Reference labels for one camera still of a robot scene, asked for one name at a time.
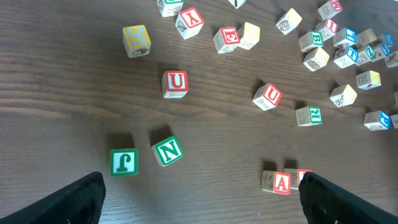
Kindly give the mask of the green Z block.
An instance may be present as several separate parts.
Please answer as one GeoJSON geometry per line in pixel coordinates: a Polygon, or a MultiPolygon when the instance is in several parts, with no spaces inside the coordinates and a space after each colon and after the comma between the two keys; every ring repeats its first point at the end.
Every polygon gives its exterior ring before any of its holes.
{"type": "Polygon", "coordinates": [[[370,62],[376,56],[376,53],[370,44],[361,47],[360,49],[357,50],[357,52],[358,52],[358,60],[356,62],[357,66],[370,62]]]}

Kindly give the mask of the red Y block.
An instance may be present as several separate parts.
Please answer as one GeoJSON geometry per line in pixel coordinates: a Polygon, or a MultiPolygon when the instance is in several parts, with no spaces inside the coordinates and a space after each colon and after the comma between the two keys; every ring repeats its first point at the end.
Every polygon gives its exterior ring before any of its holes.
{"type": "Polygon", "coordinates": [[[175,22],[175,26],[182,38],[189,39],[197,35],[203,27],[205,21],[195,7],[180,11],[175,22]]]}

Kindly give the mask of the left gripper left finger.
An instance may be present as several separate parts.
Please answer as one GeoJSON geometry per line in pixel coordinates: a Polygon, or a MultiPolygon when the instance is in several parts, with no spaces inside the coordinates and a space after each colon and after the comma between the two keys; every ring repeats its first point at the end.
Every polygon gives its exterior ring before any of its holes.
{"type": "Polygon", "coordinates": [[[1,218],[1,223],[98,223],[105,196],[102,173],[92,172],[26,208],[1,218]]]}

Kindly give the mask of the blue 5 block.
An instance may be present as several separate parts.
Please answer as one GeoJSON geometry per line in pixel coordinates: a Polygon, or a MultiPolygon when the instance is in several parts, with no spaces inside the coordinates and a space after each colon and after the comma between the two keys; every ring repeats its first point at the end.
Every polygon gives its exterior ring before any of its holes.
{"type": "Polygon", "coordinates": [[[384,59],[392,53],[392,51],[390,50],[390,48],[388,47],[388,45],[386,43],[375,45],[373,47],[373,51],[375,53],[375,56],[371,59],[372,62],[376,62],[380,59],[384,59]]]}

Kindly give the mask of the red u block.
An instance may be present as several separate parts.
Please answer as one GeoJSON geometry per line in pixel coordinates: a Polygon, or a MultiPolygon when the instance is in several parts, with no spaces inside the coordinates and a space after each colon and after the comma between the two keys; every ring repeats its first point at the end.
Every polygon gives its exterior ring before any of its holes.
{"type": "Polygon", "coordinates": [[[257,90],[253,96],[252,102],[260,107],[261,110],[267,111],[275,108],[279,104],[281,98],[282,92],[273,84],[267,83],[257,90]]]}
{"type": "Polygon", "coordinates": [[[186,71],[165,71],[161,84],[164,98],[183,98],[189,91],[186,71]]]}

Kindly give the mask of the red W block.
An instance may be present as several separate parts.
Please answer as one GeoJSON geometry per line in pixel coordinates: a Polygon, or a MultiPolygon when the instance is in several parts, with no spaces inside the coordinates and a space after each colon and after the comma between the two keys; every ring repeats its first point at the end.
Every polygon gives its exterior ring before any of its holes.
{"type": "Polygon", "coordinates": [[[327,18],[332,18],[343,10],[339,0],[327,0],[324,5],[318,8],[318,13],[321,19],[324,21],[327,18]]]}

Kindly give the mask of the red E block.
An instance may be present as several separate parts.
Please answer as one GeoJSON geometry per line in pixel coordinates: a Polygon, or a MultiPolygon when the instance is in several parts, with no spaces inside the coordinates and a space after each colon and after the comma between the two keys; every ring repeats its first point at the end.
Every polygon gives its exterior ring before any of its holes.
{"type": "Polygon", "coordinates": [[[240,37],[235,27],[221,27],[213,38],[218,54],[232,52],[240,43],[240,37]]]}

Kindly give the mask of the green N block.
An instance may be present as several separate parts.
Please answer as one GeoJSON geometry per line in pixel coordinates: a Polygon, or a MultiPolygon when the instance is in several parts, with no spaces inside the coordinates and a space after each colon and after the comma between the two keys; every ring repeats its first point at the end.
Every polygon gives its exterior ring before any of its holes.
{"type": "Polygon", "coordinates": [[[160,166],[168,166],[184,156],[176,136],[166,138],[152,146],[154,155],[160,166]]]}

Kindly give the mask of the blue P block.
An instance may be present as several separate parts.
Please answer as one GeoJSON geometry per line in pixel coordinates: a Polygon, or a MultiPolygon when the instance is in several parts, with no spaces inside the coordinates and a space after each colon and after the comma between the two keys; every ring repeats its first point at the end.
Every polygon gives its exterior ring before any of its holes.
{"type": "Polygon", "coordinates": [[[382,110],[369,112],[365,114],[364,125],[371,131],[386,130],[391,126],[391,117],[382,110]]]}

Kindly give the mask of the green J block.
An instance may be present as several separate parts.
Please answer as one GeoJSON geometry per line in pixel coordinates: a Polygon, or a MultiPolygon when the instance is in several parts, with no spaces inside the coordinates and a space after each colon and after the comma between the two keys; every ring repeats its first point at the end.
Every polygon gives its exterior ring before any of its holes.
{"type": "Polygon", "coordinates": [[[138,174],[138,151],[136,148],[112,149],[110,151],[110,175],[123,177],[138,174]]]}

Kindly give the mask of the red i block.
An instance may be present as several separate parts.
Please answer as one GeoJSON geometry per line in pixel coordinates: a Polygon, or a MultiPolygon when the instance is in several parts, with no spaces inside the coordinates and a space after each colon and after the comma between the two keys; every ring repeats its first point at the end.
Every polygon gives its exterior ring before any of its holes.
{"type": "Polygon", "coordinates": [[[311,170],[285,168],[284,172],[290,174],[291,189],[298,190],[300,181],[303,179],[304,174],[306,172],[311,172],[311,170]]]}
{"type": "Polygon", "coordinates": [[[315,26],[315,31],[321,33],[324,42],[332,38],[337,33],[337,30],[338,24],[330,18],[326,18],[315,26]]]}

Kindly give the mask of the green B block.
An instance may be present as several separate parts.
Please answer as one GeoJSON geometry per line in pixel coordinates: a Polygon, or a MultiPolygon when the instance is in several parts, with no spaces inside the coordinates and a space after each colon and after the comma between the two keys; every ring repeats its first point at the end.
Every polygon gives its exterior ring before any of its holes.
{"type": "Polygon", "coordinates": [[[323,47],[324,41],[322,34],[318,31],[311,30],[298,39],[301,52],[309,52],[317,47],[323,47]]]}

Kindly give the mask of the blue D block upper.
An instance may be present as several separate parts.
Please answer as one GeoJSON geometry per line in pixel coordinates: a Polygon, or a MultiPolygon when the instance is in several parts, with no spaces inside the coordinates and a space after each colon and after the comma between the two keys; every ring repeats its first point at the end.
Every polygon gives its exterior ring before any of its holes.
{"type": "Polygon", "coordinates": [[[377,37],[378,44],[386,44],[388,47],[394,45],[394,39],[391,34],[383,33],[378,35],[377,37]]]}

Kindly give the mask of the blue X block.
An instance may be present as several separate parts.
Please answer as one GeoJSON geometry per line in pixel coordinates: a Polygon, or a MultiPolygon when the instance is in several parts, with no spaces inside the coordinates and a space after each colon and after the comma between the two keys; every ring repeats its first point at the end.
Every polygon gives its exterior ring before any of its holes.
{"type": "Polygon", "coordinates": [[[228,0],[235,9],[239,9],[247,0],[228,0]]]}

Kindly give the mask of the red A block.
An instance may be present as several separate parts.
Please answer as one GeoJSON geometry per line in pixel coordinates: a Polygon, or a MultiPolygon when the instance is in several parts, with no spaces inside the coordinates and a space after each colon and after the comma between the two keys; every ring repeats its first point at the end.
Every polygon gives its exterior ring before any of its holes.
{"type": "Polygon", "coordinates": [[[289,195],[291,175],[284,172],[262,171],[261,189],[274,194],[289,195]]]}

